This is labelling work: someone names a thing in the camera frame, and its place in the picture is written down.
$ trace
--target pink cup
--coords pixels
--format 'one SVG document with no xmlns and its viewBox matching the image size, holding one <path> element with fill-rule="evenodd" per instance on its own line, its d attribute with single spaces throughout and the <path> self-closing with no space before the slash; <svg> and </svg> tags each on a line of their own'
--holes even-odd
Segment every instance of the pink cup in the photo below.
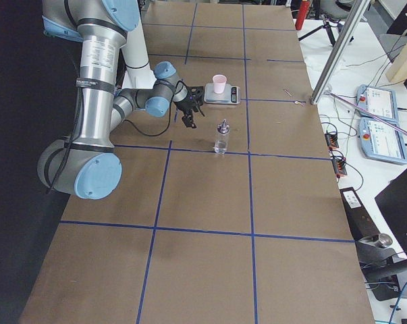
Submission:
<svg viewBox="0 0 407 324">
<path fill-rule="evenodd" d="M 223 93 L 227 78 L 222 74 L 217 74 L 216 76 L 212 77 L 212 81 L 214 82 L 214 92 Z"/>
</svg>

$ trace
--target black backdrop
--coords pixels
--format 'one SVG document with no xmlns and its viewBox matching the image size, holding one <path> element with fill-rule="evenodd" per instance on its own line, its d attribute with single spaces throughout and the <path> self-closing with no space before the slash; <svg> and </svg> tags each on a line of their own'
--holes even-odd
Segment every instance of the black backdrop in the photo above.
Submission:
<svg viewBox="0 0 407 324">
<path fill-rule="evenodd" d="M 45 194 L 36 162 L 72 127 L 75 71 L 43 35 L 39 1 L 0 1 L 0 324 L 16 323 L 68 195 Z"/>
</svg>

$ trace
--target digital scale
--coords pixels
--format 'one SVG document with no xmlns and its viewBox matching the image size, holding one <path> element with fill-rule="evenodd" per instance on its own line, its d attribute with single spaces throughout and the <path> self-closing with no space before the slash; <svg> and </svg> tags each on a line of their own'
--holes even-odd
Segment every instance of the digital scale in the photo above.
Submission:
<svg viewBox="0 0 407 324">
<path fill-rule="evenodd" d="M 398 106 L 395 91 L 362 84 L 356 94 L 357 105 L 389 122 L 398 122 Z"/>
<path fill-rule="evenodd" d="M 237 105 L 241 101 L 239 86 L 226 84 L 223 93 L 214 92 L 214 84 L 208 83 L 205 86 L 205 97 L 203 100 L 206 103 L 218 103 L 221 105 Z"/>
<path fill-rule="evenodd" d="M 407 164 L 407 150 L 403 136 L 380 121 L 363 117 L 359 121 L 360 144 L 370 159 Z"/>
</svg>

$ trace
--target white table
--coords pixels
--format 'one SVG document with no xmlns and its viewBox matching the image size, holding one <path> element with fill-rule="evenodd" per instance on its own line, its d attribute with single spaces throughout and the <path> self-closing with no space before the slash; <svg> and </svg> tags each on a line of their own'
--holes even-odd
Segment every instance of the white table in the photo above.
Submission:
<svg viewBox="0 0 407 324">
<path fill-rule="evenodd" d="M 306 20 L 302 30 L 298 32 L 298 36 L 306 34 L 321 24 L 322 21 Z M 333 29 L 333 32 L 337 38 L 337 31 L 335 28 Z M 310 83 L 314 88 L 319 76 L 321 75 L 321 71 L 325 66 L 327 58 L 329 57 L 332 46 L 324 29 L 302 40 L 300 44 L 305 62 L 307 64 Z M 373 34 L 370 26 L 365 22 L 361 22 L 354 33 L 354 41 L 347 46 L 337 72 L 329 81 L 330 85 L 332 86 L 332 92 L 338 95 L 351 97 L 355 96 L 358 86 L 361 84 L 369 84 L 372 77 L 377 73 L 377 70 L 381 66 L 385 67 L 386 70 L 389 68 L 390 64 L 387 65 L 389 60 L 387 60 L 386 56 L 383 56 L 375 61 L 363 64 L 361 66 L 346 67 L 346 65 L 360 64 L 384 54 L 385 52 L 380 46 L 376 36 Z M 371 83 L 371 86 L 375 86 L 377 78 L 380 76 L 380 74 L 381 71 L 377 74 L 377 77 Z M 378 86 L 390 83 L 391 82 L 388 81 L 383 73 Z M 396 91 L 398 107 L 407 108 L 407 90 L 402 83 L 395 84 L 393 86 L 386 86 L 386 88 Z M 340 102 L 336 103 L 336 107 L 341 120 L 347 124 L 352 122 L 352 126 L 357 129 L 358 120 L 360 117 L 358 114 L 354 115 L 353 108 Z M 348 126 L 345 126 L 338 121 L 337 112 L 331 97 L 322 97 L 322 99 L 319 101 L 318 109 L 319 113 L 321 114 L 322 122 L 331 122 L 335 124 L 339 132 L 349 131 Z M 399 115 L 401 128 L 407 130 L 407 112 L 399 111 Z M 340 144 L 340 151 L 343 152 L 343 154 L 347 153 L 347 162 L 355 166 L 355 168 L 357 168 L 364 177 L 364 184 L 357 193 L 365 208 L 373 218 L 380 232 L 387 233 L 394 238 L 394 235 L 388 228 L 379 208 L 377 207 L 375 197 L 389 184 L 390 180 L 400 175 L 407 168 L 407 165 L 395 165 L 367 159 L 360 148 L 360 141 L 357 137 L 351 137 L 349 140 L 347 140 L 346 135 L 340 134 L 338 141 Z M 361 183 L 360 176 L 356 171 L 348 166 L 347 172 L 348 176 L 340 179 L 338 184 L 339 187 L 346 188 L 352 186 L 353 188 L 358 188 Z M 396 252 L 402 251 L 402 248 L 396 241 L 392 245 L 392 248 L 394 248 Z M 375 319 L 377 321 L 388 322 L 391 314 L 391 308 L 389 306 L 393 305 L 396 300 L 394 299 L 379 302 L 375 299 L 371 291 L 369 291 L 369 299 Z M 401 323 L 401 318 L 407 318 L 407 299 L 401 300 L 400 307 L 401 310 L 396 312 L 393 323 Z"/>
</svg>

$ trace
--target blue cable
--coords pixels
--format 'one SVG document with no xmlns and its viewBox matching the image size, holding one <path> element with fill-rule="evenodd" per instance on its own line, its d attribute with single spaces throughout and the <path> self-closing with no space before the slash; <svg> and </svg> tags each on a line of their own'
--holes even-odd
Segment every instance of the blue cable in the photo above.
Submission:
<svg viewBox="0 0 407 324">
<path fill-rule="evenodd" d="M 395 311 L 398 308 L 398 303 L 400 302 L 401 297 L 403 296 L 403 293 L 404 293 L 404 290 L 406 289 L 406 287 L 407 287 L 407 282 L 404 284 L 403 288 L 401 289 L 400 295 L 397 298 L 397 302 L 395 303 L 394 309 L 392 310 L 392 313 L 391 313 L 391 317 L 389 318 L 389 323 L 392 323 L 392 318 L 395 315 Z"/>
</svg>

